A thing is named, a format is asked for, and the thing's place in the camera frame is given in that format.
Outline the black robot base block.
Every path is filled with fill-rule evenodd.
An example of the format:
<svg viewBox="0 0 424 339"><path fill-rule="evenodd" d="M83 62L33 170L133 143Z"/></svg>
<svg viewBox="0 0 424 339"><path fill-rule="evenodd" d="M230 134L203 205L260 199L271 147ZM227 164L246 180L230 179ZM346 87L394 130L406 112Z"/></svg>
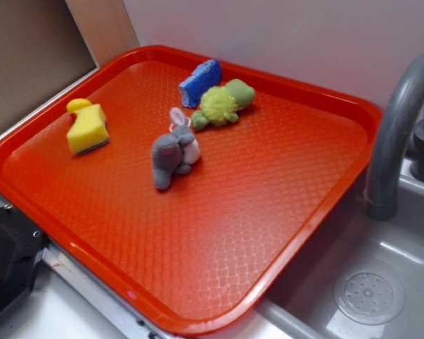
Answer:
<svg viewBox="0 0 424 339"><path fill-rule="evenodd" d="M11 204L0 207L0 318L33 290L47 235Z"/></svg>

